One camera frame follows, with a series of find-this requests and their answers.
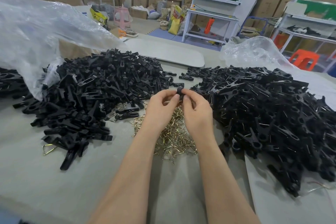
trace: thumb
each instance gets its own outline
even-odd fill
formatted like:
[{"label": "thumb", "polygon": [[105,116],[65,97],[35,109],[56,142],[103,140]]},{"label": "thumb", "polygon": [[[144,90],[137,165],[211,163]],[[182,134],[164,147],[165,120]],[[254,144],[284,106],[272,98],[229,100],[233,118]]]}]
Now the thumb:
[{"label": "thumb", "polygon": [[171,99],[170,102],[168,103],[168,105],[166,105],[166,107],[173,112],[175,110],[175,108],[177,107],[178,103],[180,101],[180,95],[179,94],[175,94]]},{"label": "thumb", "polygon": [[190,97],[188,97],[187,95],[184,95],[183,97],[183,112],[184,113],[188,113],[193,111],[193,105],[191,103]]}]

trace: gray tabletop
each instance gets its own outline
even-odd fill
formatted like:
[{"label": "gray tabletop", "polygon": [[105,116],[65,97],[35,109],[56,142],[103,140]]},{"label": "gray tabletop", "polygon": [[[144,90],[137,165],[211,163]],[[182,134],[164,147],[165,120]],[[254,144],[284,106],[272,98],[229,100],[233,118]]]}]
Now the gray tabletop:
[{"label": "gray tabletop", "polygon": [[[159,45],[171,41],[147,35]],[[219,52],[175,42],[204,55],[205,66],[225,66]],[[180,74],[187,68],[162,62],[165,71]],[[189,88],[194,82],[184,82]],[[85,223],[107,191],[124,154],[132,143],[134,130],[127,121],[107,122],[112,142],[94,141],[82,158],[76,158],[68,171],[60,171],[66,152],[56,149],[42,154],[46,128],[31,127],[34,115],[26,115],[11,106],[17,101],[0,101],[0,207],[36,224]],[[218,143],[223,141],[219,124],[214,124]],[[243,194],[253,206],[243,157],[231,154],[229,167]],[[204,192],[197,156],[181,154],[174,161],[154,156],[149,189],[149,223],[206,223]]]}]

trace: pile of black clips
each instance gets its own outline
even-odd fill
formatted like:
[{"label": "pile of black clips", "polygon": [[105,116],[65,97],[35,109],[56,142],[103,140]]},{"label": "pile of black clips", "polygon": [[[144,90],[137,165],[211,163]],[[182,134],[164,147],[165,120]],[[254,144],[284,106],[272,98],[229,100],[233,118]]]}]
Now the pile of black clips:
[{"label": "pile of black clips", "polygon": [[[47,145],[67,150],[61,170],[67,170],[76,156],[83,155],[90,140],[112,140],[106,120],[138,117],[143,100],[180,85],[173,83],[176,74],[164,72],[156,59],[117,49],[65,59],[57,73],[61,80],[49,88],[43,86],[41,102],[28,94],[13,106],[36,114],[32,126],[49,127],[42,138]],[[109,116],[118,103],[127,105]]]},{"label": "pile of black clips", "polygon": [[191,89],[209,101],[213,117],[223,125],[219,147],[224,155],[230,148],[252,158],[268,153],[278,165],[267,167],[294,197],[303,167],[335,180],[335,112],[325,97],[306,92],[308,83],[265,67],[188,68],[186,76],[203,79]]},{"label": "pile of black clips", "polygon": [[19,99],[29,93],[29,90],[16,70],[0,67],[0,98],[12,96]]}]

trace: forearm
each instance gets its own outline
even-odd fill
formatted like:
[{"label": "forearm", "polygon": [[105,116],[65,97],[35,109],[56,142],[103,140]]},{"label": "forearm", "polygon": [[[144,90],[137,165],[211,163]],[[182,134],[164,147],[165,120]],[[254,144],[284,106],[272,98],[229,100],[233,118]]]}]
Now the forearm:
[{"label": "forearm", "polygon": [[213,136],[197,144],[209,224],[260,224]]},{"label": "forearm", "polygon": [[157,133],[141,128],[89,224],[145,223]]}]

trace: orange plastic stool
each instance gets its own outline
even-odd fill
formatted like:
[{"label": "orange plastic stool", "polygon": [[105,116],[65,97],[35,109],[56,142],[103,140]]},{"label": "orange plastic stool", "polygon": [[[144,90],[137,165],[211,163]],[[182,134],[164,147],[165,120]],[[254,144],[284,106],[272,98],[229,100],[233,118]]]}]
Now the orange plastic stool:
[{"label": "orange plastic stool", "polygon": [[287,41],[289,35],[287,34],[279,34],[276,36],[276,38],[274,39],[274,44],[278,49],[281,49],[283,47],[283,45],[285,44],[285,42]]},{"label": "orange plastic stool", "polygon": [[[297,50],[292,57],[288,60],[291,62],[296,57],[296,60],[293,62],[294,66],[302,70],[312,71],[320,56],[315,52],[310,52],[306,50]],[[308,62],[313,60],[312,64],[307,68]]]}]

